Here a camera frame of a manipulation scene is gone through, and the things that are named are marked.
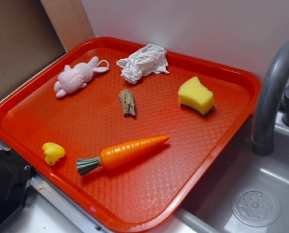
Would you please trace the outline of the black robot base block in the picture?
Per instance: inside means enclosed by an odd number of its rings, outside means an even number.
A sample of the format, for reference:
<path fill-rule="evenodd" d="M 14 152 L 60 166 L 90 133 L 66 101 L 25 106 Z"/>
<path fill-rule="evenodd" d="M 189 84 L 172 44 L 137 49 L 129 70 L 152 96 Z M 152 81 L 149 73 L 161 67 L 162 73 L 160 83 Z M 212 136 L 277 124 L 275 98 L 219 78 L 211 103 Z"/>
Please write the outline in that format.
<path fill-rule="evenodd" d="M 24 209 L 33 174 L 33 167 L 14 150 L 0 150 L 0 228 Z"/>

